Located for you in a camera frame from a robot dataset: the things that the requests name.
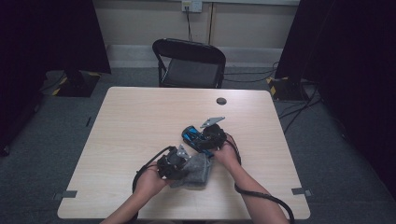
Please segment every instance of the wire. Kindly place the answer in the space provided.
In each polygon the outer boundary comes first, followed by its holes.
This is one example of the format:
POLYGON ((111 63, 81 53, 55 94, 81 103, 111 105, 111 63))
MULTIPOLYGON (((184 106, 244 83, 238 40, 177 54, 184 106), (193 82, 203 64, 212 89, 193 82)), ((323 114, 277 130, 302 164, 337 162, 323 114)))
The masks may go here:
POLYGON ((303 105, 305 101, 287 101, 287 100, 273 100, 274 103, 281 103, 281 104, 292 104, 292 105, 303 105))
POLYGON ((189 40, 192 42, 192 34, 191 34, 191 28, 190 28, 190 8, 189 7, 184 7, 186 10, 186 15, 187 15, 187 23, 189 24, 189 40))
POLYGON ((64 72, 62 73, 62 75, 61 75, 56 81, 54 81, 53 83, 51 83, 51 84, 48 85, 47 87, 43 87, 43 88, 40 89, 39 91, 45 91, 45 90, 47 90, 47 89, 53 87, 56 83, 59 83, 59 82, 62 80, 63 77, 64 77, 64 72))
POLYGON ((283 131, 283 134, 285 134, 285 133, 288 131, 288 129, 289 129, 289 127, 291 126, 291 124, 297 119, 297 117, 301 114, 301 112, 303 112, 303 110, 305 110, 306 108, 308 108, 308 107, 310 106, 309 103, 311 103, 311 101, 314 99, 315 93, 317 92, 317 90, 318 90, 318 85, 315 87, 314 93, 312 93, 311 97, 308 99, 308 101, 306 102, 306 104, 305 104, 302 108, 300 108, 300 109, 294 111, 294 112, 297 112, 297 114, 296 114, 296 115, 293 117, 293 119, 289 122, 288 126, 286 126, 285 130, 283 131))
POLYGON ((292 107, 298 106, 298 105, 303 105, 303 104, 304 104, 304 103, 298 103, 298 104, 291 105, 291 106, 288 106, 288 107, 284 108, 284 109, 282 110, 282 112, 278 115, 278 117, 279 117, 279 118, 282 117, 283 113, 285 113, 286 110, 288 110, 288 109, 290 109, 290 108, 292 108, 292 107))
MULTIPOLYGON (((210 9, 209 9, 209 11, 210 11, 210 22, 209 22, 209 31, 211 31, 212 30, 212 24, 214 23, 214 3, 212 2, 212 3, 210 3, 211 5, 210 5, 210 9)), ((212 32, 209 32, 209 37, 208 37, 208 40, 207 40, 207 43, 208 44, 210 44, 211 42, 212 42, 212 32)))
MULTIPOLYGON (((310 106, 312 106, 312 105, 316 105, 317 103, 319 103, 321 101, 321 98, 320 99, 318 99, 316 102, 314 102, 313 104, 311 104, 311 105, 309 105, 308 107, 310 107, 310 106)), ((299 109, 296 109, 296 110, 293 110, 293 111, 291 111, 291 112, 289 112, 289 113, 287 113, 287 114, 285 114, 285 115, 280 115, 280 117, 279 117, 279 119, 283 119, 283 118, 285 118, 285 117, 287 117, 287 116, 289 116, 289 115, 292 115, 292 114, 294 114, 294 113, 297 113, 299 110, 301 110, 301 109, 304 109, 304 107, 302 107, 302 108, 299 108, 299 109)))
POLYGON ((254 75, 254 74, 267 74, 267 73, 271 73, 270 75, 268 75, 268 76, 266 76, 266 77, 263 77, 263 78, 260 78, 260 79, 249 80, 249 81, 239 81, 239 80, 232 80, 232 79, 224 78, 223 80, 225 80, 225 81, 231 81, 231 82, 259 82, 259 81, 263 81, 263 80, 267 79, 268 77, 270 77, 270 76, 276 71, 275 65, 276 65, 277 63, 279 63, 279 62, 273 63, 272 70, 266 71, 266 72, 260 72, 260 73, 256 73, 256 72, 250 72, 250 73, 225 73, 225 74, 224 74, 224 75, 226 75, 226 76, 229 76, 229 75, 254 75))
POLYGON ((274 197, 272 195, 269 195, 269 194, 264 194, 264 193, 261 193, 261 192, 240 189, 236 184, 234 184, 233 187, 235 188, 236 192, 238 192, 240 194, 245 194, 245 195, 253 196, 253 197, 257 197, 257 198, 263 198, 263 199, 270 200, 270 201, 272 201, 274 203, 278 203, 279 205, 284 207, 285 210, 288 212, 290 224, 294 224, 295 220, 294 220, 293 211, 291 211, 291 208, 286 203, 284 203, 282 200, 280 200, 280 199, 278 199, 278 198, 276 198, 276 197, 274 197))
POLYGON ((266 73, 271 73, 270 75, 268 75, 268 76, 266 76, 266 77, 263 77, 263 78, 260 78, 260 79, 256 79, 256 80, 240 81, 240 80, 231 80, 231 79, 227 79, 227 78, 224 78, 223 80, 224 80, 224 81, 231 81, 231 82, 258 82, 258 81, 263 81, 263 80, 267 79, 268 77, 270 77, 270 76, 275 72, 275 70, 276 70, 276 69, 271 70, 271 71, 268 71, 268 72, 263 72, 263 73, 255 73, 255 74, 266 74, 266 73))
POLYGON ((232 143, 231 141, 227 140, 227 138, 224 141, 227 142, 228 144, 230 144, 230 146, 233 148, 233 151, 236 154, 236 158, 238 159, 239 164, 242 165, 241 155, 239 154, 239 149, 238 149, 238 146, 236 145, 235 141, 233 140, 233 143, 232 143))

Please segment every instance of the chair backrest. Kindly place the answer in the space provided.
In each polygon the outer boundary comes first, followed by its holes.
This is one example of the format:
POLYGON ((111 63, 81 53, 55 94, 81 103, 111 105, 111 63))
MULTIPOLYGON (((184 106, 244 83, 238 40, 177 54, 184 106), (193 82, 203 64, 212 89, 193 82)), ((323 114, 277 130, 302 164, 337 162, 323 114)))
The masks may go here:
POLYGON ((162 61, 161 56, 200 63, 222 64, 223 66, 226 62, 224 54, 216 47, 187 40, 159 39, 153 43, 152 49, 160 62, 162 61))

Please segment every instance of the chair seat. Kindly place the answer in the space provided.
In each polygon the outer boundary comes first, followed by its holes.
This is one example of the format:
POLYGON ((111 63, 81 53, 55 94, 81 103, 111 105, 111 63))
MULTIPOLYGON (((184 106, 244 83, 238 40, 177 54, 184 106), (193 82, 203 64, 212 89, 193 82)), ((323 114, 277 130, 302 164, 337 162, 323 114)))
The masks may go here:
POLYGON ((164 86, 216 88, 220 66, 172 59, 163 77, 164 86))

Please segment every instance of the black cable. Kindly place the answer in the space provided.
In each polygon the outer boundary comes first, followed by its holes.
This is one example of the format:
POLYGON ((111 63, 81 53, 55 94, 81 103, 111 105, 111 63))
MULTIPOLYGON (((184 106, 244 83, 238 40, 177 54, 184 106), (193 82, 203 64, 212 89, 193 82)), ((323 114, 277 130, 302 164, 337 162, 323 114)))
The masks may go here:
POLYGON ((305 103, 305 100, 302 101, 292 101, 292 100, 273 100, 274 103, 280 103, 280 104, 291 104, 291 105, 303 105, 305 103))
POLYGON ((213 18, 214 18, 214 11, 215 10, 213 10, 213 7, 214 7, 214 3, 212 2, 212 3, 210 3, 211 5, 210 5, 210 7, 211 7, 211 9, 209 9, 209 11, 210 11, 210 22, 209 22, 209 37, 208 37, 208 40, 207 40, 207 43, 210 45, 211 44, 211 42, 212 42, 212 24, 214 23, 213 22, 213 18))
POLYGON ((224 141, 231 145, 231 147, 233 148, 233 151, 236 154, 236 158, 238 159, 238 163, 240 165, 242 165, 241 155, 239 155, 239 149, 238 149, 238 146, 236 145, 235 141, 233 140, 233 143, 231 141, 229 141, 228 139, 225 139, 224 141))
POLYGON ((297 114, 294 116, 294 118, 291 120, 291 122, 289 122, 288 126, 286 126, 285 130, 283 131, 283 134, 285 134, 288 131, 291 124, 297 119, 297 117, 301 114, 301 112, 303 112, 303 110, 305 110, 306 108, 309 107, 309 103, 311 103, 311 101, 314 99, 315 93, 317 92, 317 90, 318 90, 318 85, 315 87, 314 93, 312 93, 312 96, 309 97, 306 104, 297 111, 297 114))
POLYGON ((63 77, 64 77, 64 72, 62 73, 62 75, 56 81, 54 81, 52 84, 48 85, 47 87, 43 87, 39 91, 45 91, 45 90, 53 87, 55 84, 59 83, 62 80, 63 77))
POLYGON ((224 74, 226 76, 227 75, 229 76, 229 75, 254 75, 254 74, 259 74, 260 75, 260 74, 271 73, 270 75, 268 75, 268 76, 266 76, 264 78, 260 78, 260 79, 256 79, 256 80, 250 80, 250 81, 239 81, 239 80, 231 80, 231 79, 226 79, 226 78, 224 78, 223 80, 231 81, 231 82, 259 82, 259 81, 263 81, 263 80, 267 79, 268 77, 270 77, 276 71, 275 65, 277 63, 279 63, 279 62, 273 63, 272 70, 266 71, 266 72, 260 72, 260 73, 256 73, 256 72, 251 72, 251 73, 225 73, 224 74))
POLYGON ((260 73, 260 74, 266 74, 266 73, 271 73, 271 74, 266 76, 266 77, 263 77, 263 78, 260 78, 260 79, 256 79, 256 80, 239 81, 239 80, 231 80, 231 79, 226 79, 226 78, 224 78, 223 80, 224 81, 231 81, 231 82, 258 82, 258 81, 263 81, 263 80, 267 79, 268 77, 270 77, 274 73, 275 70, 271 70, 271 71, 268 71, 268 72, 260 73))
POLYGON ((279 63, 279 62, 273 63, 273 66, 272 66, 272 70, 271 70, 271 71, 266 71, 266 72, 251 72, 251 73, 224 73, 223 75, 254 75, 254 74, 266 74, 266 73, 271 73, 271 72, 275 72, 275 71, 276 71, 275 65, 276 65, 277 63, 279 63))
POLYGON ((278 117, 279 117, 279 118, 282 117, 283 113, 285 113, 286 110, 288 110, 288 109, 290 109, 290 108, 292 108, 292 107, 298 106, 298 105, 303 105, 303 104, 304 104, 304 102, 298 103, 298 104, 295 104, 295 105, 291 105, 291 106, 288 106, 288 107, 284 108, 284 109, 282 110, 282 112, 278 115, 278 117))
POLYGON ((264 194, 261 192, 256 192, 256 191, 250 191, 250 190, 244 190, 244 189, 240 189, 236 184, 233 185, 233 187, 235 188, 236 192, 240 193, 240 194, 245 194, 248 196, 253 196, 253 197, 257 197, 257 198, 263 198, 263 199, 267 199, 270 200, 274 203, 278 203, 279 205, 281 205, 282 207, 285 208, 285 210, 288 212, 289 214, 289 220, 290 220, 290 224, 294 224, 295 220, 294 220, 294 214, 293 211, 291 210, 291 208, 284 203, 282 200, 269 195, 269 194, 264 194))
POLYGON ((187 23, 189 24, 189 40, 192 42, 192 34, 191 34, 191 28, 190 28, 190 8, 184 7, 184 9, 186 10, 187 23))
POLYGON ((168 150, 171 147, 166 147, 163 150, 161 150, 159 153, 157 153, 157 155, 155 155, 151 160, 148 161, 148 163, 146 163, 144 166, 142 166, 142 168, 140 168, 139 171, 136 172, 136 176, 134 177, 134 183, 132 184, 132 192, 134 192, 134 189, 136 188, 136 184, 137 184, 137 180, 139 179, 139 177, 149 168, 149 165, 155 160, 157 159, 157 157, 159 157, 161 154, 163 154, 166 150, 168 150))
MULTIPOLYGON (((307 106, 307 107, 310 107, 310 106, 312 106, 312 105, 316 105, 316 104, 319 103, 320 101, 321 101, 321 98, 319 98, 317 101, 315 101, 314 103, 312 103, 311 105, 309 105, 309 106, 307 106)), ((285 117, 287 117, 287 116, 289 116, 289 115, 292 115, 292 114, 294 114, 294 113, 297 113, 298 111, 300 111, 300 110, 302 110, 302 109, 305 109, 304 106, 301 107, 301 108, 299 108, 299 109, 293 110, 293 111, 291 111, 291 112, 289 112, 289 113, 287 113, 287 114, 285 114, 285 115, 280 116, 279 119, 283 119, 283 118, 285 118, 285 117)))

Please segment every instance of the black folding chair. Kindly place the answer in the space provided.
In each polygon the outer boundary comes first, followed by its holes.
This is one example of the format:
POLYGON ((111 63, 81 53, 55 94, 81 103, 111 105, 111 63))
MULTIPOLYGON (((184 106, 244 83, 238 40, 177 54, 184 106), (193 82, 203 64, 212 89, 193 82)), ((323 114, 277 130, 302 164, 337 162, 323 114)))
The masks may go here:
POLYGON ((158 59, 159 86, 181 88, 221 88, 225 56, 211 45, 164 38, 154 42, 158 59), (169 58, 166 67, 163 58, 169 58))

